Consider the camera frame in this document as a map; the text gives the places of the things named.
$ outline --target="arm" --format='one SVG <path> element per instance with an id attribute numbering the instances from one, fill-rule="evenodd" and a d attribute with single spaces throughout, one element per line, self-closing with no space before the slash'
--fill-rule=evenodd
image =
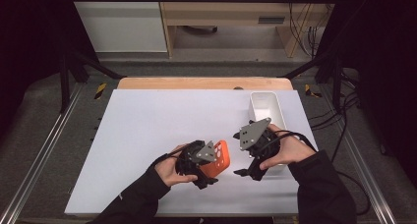
<path id="1" fill-rule="evenodd" d="M 356 223 L 355 202 L 324 151 L 288 168 L 300 185 L 300 223 Z"/>
<path id="2" fill-rule="evenodd" d="M 150 166 L 89 224 L 150 223 L 157 212 L 158 200 L 170 191 L 171 186 L 197 180 L 197 176 L 176 173 L 175 156 L 179 154 Z"/>
<path id="3" fill-rule="evenodd" d="M 273 132 L 280 128 L 271 124 Z M 280 141 L 279 153 L 264 161 L 261 169 L 289 164 L 299 183 L 298 211 L 300 223 L 356 223 L 356 206 L 324 151 L 315 152 L 294 137 Z"/>

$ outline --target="white cabinet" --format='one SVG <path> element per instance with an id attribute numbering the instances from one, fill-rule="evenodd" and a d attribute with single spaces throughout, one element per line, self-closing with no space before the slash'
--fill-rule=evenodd
<path id="1" fill-rule="evenodd" d="M 75 2 L 96 52 L 166 52 L 158 3 Z"/>

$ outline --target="black curtain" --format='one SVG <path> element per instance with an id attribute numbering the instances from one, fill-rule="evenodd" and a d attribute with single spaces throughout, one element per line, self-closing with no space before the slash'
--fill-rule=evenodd
<path id="1" fill-rule="evenodd" d="M 367 0 L 338 46 L 343 68 L 359 72 L 359 95 L 381 144 L 417 187 L 417 0 Z M 358 4 L 334 8 L 318 54 Z"/>
<path id="2" fill-rule="evenodd" d="M 46 15 L 40 9 L 40 2 Z M 58 32 L 51 31 L 47 19 L 55 24 Z M 28 86 L 59 73 L 63 51 L 59 46 L 63 44 L 98 62 L 73 2 L 0 0 L 0 139 L 8 130 Z M 72 71 L 87 74 L 82 63 L 73 60 L 71 64 Z"/>

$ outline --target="white table surface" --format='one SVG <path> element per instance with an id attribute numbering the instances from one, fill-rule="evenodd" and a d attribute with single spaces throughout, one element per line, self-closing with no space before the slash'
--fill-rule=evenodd
<path id="1" fill-rule="evenodd" d="M 317 148 L 296 90 L 276 93 L 287 129 Z M 250 93 L 227 89 L 115 89 L 65 209 L 93 216 L 176 145 L 226 140 L 231 164 L 214 185 L 179 184 L 159 201 L 157 216 L 272 216 L 297 213 L 298 184 L 288 168 L 253 181 L 247 151 L 233 135 L 249 123 Z"/>

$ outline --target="white plastic bin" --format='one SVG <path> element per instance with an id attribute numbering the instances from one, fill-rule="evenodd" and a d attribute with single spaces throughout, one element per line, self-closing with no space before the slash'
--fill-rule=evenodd
<path id="1" fill-rule="evenodd" d="M 272 124 L 277 125 L 282 130 L 286 130 L 285 121 L 282 117 L 276 94 L 271 91 L 252 92 L 249 106 L 249 119 L 257 122 L 267 117 L 271 118 Z M 279 176 L 280 171 L 285 166 L 285 164 L 279 164 L 269 168 L 265 176 Z"/>

